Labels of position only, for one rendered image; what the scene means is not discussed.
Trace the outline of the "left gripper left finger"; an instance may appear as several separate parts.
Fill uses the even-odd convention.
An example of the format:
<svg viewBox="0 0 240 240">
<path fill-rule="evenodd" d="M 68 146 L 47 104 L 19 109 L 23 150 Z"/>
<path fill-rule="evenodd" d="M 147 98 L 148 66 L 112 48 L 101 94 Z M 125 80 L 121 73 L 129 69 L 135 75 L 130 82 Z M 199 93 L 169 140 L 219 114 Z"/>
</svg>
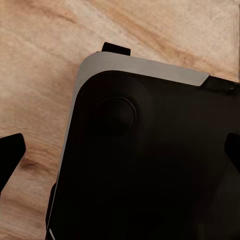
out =
<svg viewBox="0 0 240 240">
<path fill-rule="evenodd" d="M 0 193 L 26 152 L 21 133 L 0 138 Z"/>
</svg>

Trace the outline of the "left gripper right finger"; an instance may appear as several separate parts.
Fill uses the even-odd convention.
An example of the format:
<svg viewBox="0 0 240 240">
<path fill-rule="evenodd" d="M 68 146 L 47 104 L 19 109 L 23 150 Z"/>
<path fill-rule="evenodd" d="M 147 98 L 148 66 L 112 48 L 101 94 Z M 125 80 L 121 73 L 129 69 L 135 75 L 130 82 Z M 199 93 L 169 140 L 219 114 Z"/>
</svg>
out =
<svg viewBox="0 0 240 240">
<path fill-rule="evenodd" d="M 240 135 L 228 133 L 225 141 L 224 151 L 233 162 L 240 173 Z"/>
</svg>

